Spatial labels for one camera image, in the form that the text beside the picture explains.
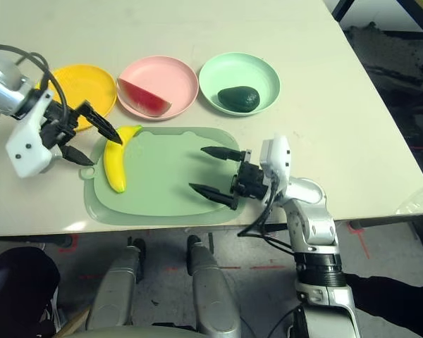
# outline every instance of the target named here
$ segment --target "watermelon slice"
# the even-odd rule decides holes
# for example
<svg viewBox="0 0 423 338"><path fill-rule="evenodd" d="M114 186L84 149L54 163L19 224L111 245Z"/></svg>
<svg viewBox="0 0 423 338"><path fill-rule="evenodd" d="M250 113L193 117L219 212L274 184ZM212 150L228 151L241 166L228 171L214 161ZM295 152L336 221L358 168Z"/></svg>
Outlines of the watermelon slice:
<svg viewBox="0 0 423 338"><path fill-rule="evenodd" d="M168 101L129 81L119 78L118 85L122 94L124 94L125 101L135 110L145 115L159 117L165 114L172 106Z"/></svg>

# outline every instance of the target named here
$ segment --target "black cable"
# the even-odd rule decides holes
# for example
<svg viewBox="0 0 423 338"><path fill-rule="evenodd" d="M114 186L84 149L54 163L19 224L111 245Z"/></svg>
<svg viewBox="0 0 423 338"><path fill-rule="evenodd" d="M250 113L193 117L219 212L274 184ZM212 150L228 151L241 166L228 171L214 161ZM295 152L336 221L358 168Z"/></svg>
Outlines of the black cable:
<svg viewBox="0 0 423 338"><path fill-rule="evenodd" d="M48 68L49 67L49 63L47 62L47 60L46 60L46 58L45 57L43 57L41 54L39 54L39 53L36 53L35 51L32 51L32 52L30 52L29 53L31 56L34 56L35 58L38 58L43 64L44 64L44 66L46 67L46 68ZM26 56L21 56L16 62L15 62L15 64L16 65L20 65L23 61L25 61L27 59L27 57Z"/></svg>
<svg viewBox="0 0 423 338"><path fill-rule="evenodd" d="M268 202L266 203L265 209L262 211L260 216L251 225L248 225L245 229L237 233L237 236L244 237L245 234L247 234L254 227L266 222L266 219L268 218L269 213L271 212L271 208L273 206L274 197L276 197L278 186L279 186L278 178L273 177L273 179L271 180L271 192L269 194L269 199L268 199Z"/></svg>
<svg viewBox="0 0 423 338"><path fill-rule="evenodd" d="M279 244L279 245L282 245L282 246L284 246L284 247L286 247L286 248L291 249L291 245L289 245L289 244L287 244L287 243L285 243L285 242L279 241L279 240L278 240L278 239L276 239L276 238L272 238L272 237L265 236L265 235L263 235L263 234L245 234L243 237L261 238L261 239L265 239L265 240L267 240L267 241L269 241L269 242L274 242L274 243L277 243L277 244Z"/></svg>
<svg viewBox="0 0 423 338"><path fill-rule="evenodd" d="M19 54L21 56L24 56L28 60L33 62L40 70L42 70L42 72L50 79L51 83L55 87L56 92L59 95L59 98L60 98L60 101L61 101L61 106L62 106L62 109L63 109L62 122L63 123L67 122L69 115L68 115L68 104L67 104L67 101L66 101L66 97L64 96L64 93L63 93L63 90L62 90L60 84L58 83L58 81L56 80L54 75L50 72L50 69L48 69L45 66L45 64L43 64L41 61L39 61L37 58L35 58L33 55L31 55L31 53L23 51L22 49L19 49L17 47L9 46L7 44L0 44L0 51L10 51L12 53L16 53L16 54Z"/></svg>
<svg viewBox="0 0 423 338"><path fill-rule="evenodd" d="M252 338L257 338L257 335L255 334L254 330L252 329L251 325L249 325L249 324L247 323L247 321L246 321L246 320L245 320L242 316L240 316L240 319L241 319L241 321L242 321L243 323L245 323L245 325L246 325L246 327L248 328L249 332L251 332Z"/></svg>
<svg viewBox="0 0 423 338"><path fill-rule="evenodd" d="M269 245L271 245L272 247L274 247L274 248L276 248L276 249L278 249L278 250L280 250L280 251L282 251L282 252L285 252L286 254L289 254L289 255L291 255L291 256L294 256L295 254L292 252L292 251L289 251L289 250L286 250L286 249L283 249L283 248L281 248L280 246L277 246L277 245L275 245L275 244L272 244L269 240L270 240L270 238L269 237L262 237L263 239L264 239L264 241L266 242L266 243L268 243Z"/></svg>
<svg viewBox="0 0 423 338"><path fill-rule="evenodd" d="M31 56L34 56L35 58L38 58L45 66L45 68L50 69L49 67L49 63L47 62L47 60L45 59L45 57L43 57L41 54L36 53L35 51L32 51L30 53ZM16 62L16 65L20 65L23 61L27 60L26 56L21 56ZM47 90L47 88L49 88L49 78L47 77L46 73L44 73L44 75L42 76L41 79L41 85L39 86L39 88L45 92Z"/></svg>
<svg viewBox="0 0 423 338"><path fill-rule="evenodd" d="M285 318L287 318L291 313L295 312L300 306L301 305L296 306L295 308L289 310L285 315L283 315L282 318L279 319L279 321L273 326L273 328L268 333L268 335L266 336L266 338L271 338L271 336L273 335L274 331L276 331L277 327L285 320Z"/></svg>

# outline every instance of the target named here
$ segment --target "gray floor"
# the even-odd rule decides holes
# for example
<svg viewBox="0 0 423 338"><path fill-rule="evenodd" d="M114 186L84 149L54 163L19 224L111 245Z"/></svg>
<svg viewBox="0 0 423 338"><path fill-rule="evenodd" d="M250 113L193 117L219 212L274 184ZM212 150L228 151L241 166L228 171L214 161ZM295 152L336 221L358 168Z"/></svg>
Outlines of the gray floor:
<svg viewBox="0 0 423 338"><path fill-rule="evenodd" d="M207 233L199 235L207 241ZM60 251L47 244L62 275L59 303L74 313L91 302L112 260L125 246L127 236L147 242L145 279L137 286L134 298L134 325L173 322L194 325L191 279L185 269L185 243L196 230L157 230L81 234L74 251ZM214 232L215 256L225 269L242 317L258 338L266 336L272 325L297 303L293 280L293 260L258 239L237 238L236 230ZM345 223L338 224L338 235L345 271L361 276L383 275L413 285L423 285L423 248L406 224L366 229L360 238L350 234ZM276 234L285 239L286 232ZM0 242L0 253L15 244ZM417 335L381 318L360 312L365 337L412 338ZM244 337L251 337L246 327ZM273 337L283 337L279 329Z"/></svg>

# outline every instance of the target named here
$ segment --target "black pants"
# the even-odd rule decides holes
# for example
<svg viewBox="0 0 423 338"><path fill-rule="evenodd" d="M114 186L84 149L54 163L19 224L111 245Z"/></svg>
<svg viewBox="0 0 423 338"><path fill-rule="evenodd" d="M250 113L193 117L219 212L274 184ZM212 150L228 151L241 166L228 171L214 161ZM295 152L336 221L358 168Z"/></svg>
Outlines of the black pants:
<svg viewBox="0 0 423 338"><path fill-rule="evenodd" d="M25 247L0 255L0 338L51 337L53 324L40 323L60 280L42 250Z"/></svg>
<svg viewBox="0 0 423 338"><path fill-rule="evenodd" d="M346 275L358 309L423 337L423 287L387 277Z"/></svg>

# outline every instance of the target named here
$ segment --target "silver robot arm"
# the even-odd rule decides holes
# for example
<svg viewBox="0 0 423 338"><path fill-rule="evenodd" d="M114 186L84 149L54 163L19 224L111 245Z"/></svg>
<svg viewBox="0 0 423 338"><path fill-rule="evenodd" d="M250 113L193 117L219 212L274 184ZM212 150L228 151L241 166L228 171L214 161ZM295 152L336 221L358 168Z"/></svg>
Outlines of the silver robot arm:
<svg viewBox="0 0 423 338"><path fill-rule="evenodd" d="M342 271L336 226L326 208L326 195L317 183L290 177L291 151L286 137L276 136L263 142L261 170L250 163L251 151L222 147L202 150L241 164L231 187L233 196L213 187L190 184L196 192L232 209L237 208L240 197L268 204L275 196L272 206L286 212L298 272L296 292L302 303L294 312L289 338L361 338L353 293ZM254 230L257 221L239 235Z"/></svg>
<svg viewBox="0 0 423 338"><path fill-rule="evenodd" d="M323 189L311 180L291 177L276 203L287 215L298 273L296 292L303 303L295 313L289 337L361 338ZM307 330L308 336L301 330Z"/></svg>
<svg viewBox="0 0 423 338"><path fill-rule="evenodd" d="M79 165L93 164L84 153L67 145L76 135L80 115L107 139L122 144L113 126L95 112L87 101L76 108L67 105L63 90L48 69L44 57L6 45L0 45L0 50L22 56L16 63L0 56L0 115L16 120L16 127L5 148L19 177L43 173L60 157ZM20 72L18 64L25 59L43 71L40 89L35 88L34 82ZM47 89L49 80L58 92L60 104L53 101L54 93Z"/></svg>

